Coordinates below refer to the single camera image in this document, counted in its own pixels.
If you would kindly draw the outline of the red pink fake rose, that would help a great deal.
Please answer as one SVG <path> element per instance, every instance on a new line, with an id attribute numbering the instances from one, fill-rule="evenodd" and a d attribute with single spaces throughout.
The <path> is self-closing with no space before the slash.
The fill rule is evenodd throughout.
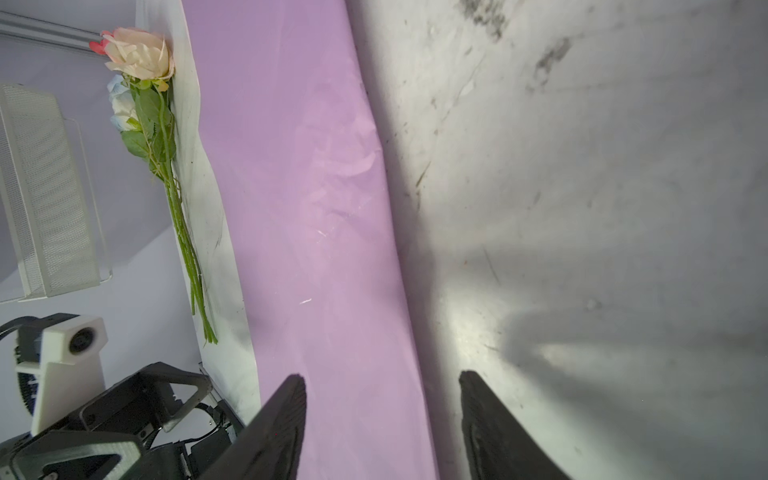
<path id="1" fill-rule="evenodd" d="M 89 43 L 89 48 L 98 55 L 105 55 L 107 45 L 108 40 L 105 37 L 102 37 L 99 41 L 91 41 Z"/>

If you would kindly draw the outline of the white blue fake rose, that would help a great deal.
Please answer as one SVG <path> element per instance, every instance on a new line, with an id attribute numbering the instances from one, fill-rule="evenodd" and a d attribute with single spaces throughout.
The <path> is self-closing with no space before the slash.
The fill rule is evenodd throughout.
<path id="1" fill-rule="evenodd" d="M 120 131 L 140 131 L 135 101 L 126 80 L 115 75 L 107 85 L 109 101 L 113 111 L 112 124 Z"/>

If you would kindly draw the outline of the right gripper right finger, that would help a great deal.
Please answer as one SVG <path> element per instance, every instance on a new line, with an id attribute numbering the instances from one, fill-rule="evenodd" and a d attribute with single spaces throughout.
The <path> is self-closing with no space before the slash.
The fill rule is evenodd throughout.
<path id="1" fill-rule="evenodd" d="M 474 480 L 559 479 L 569 476 L 537 445 L 481 376 L 459 376 L 462 433 Z"/>

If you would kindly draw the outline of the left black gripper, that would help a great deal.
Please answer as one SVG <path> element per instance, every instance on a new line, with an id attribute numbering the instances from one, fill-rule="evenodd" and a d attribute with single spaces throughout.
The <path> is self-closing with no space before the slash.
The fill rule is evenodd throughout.
<path id="1" fill-rule="evenodd" d="M 41 433 L 1 445 L 4 479 L 199 479 L 234 443 L 243 423 L 225 400 L 206 402 L 209 377 L 162 362 L 84 403 Z M 201 411 L 205 434 L 156 444 L 160 432 Z"/>

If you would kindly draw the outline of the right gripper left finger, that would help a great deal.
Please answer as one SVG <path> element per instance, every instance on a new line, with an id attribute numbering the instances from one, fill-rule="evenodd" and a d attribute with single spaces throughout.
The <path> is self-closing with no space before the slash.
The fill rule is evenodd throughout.
<path id="1" fill-rule="evenodd" d="M 213 480 L 295 480 L 306 416 L 306 383 L 301 375 L 292 374 L 202 477 Z"/>

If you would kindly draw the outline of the cream fake rose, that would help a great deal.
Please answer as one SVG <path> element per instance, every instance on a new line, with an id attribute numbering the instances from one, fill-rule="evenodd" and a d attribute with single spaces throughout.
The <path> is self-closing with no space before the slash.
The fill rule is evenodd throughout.
<path id="1" fill-rule="evenodd" d="M 121 75 L 135 101 L 140 131 L 120 133 L 127 151 L 141 159 L 164 186 L 169 211 L 190 285 L 191 312 L 202 320 L 203 338 L 217 344 L 205 305 L 204 280 L 184 216 L 182 188 L 174 172 L 177 158 L 176 118 L 172 111 L 175 63 L 171 46 L 162 36 L 136 28 L 104 31 L 108 40 L 106 67 Z"/>

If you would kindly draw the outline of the pink purple wrapping paper sheet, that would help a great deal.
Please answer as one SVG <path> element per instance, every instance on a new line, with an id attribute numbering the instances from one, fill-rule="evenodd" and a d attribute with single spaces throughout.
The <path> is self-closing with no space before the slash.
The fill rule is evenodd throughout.
<path id="1" fill-rule="evenodd" d="M 200 135 L 259 389 L 307 386 L 302 479 L 438 475 L 382 145 L 341 1 L 187 1 Z"/>

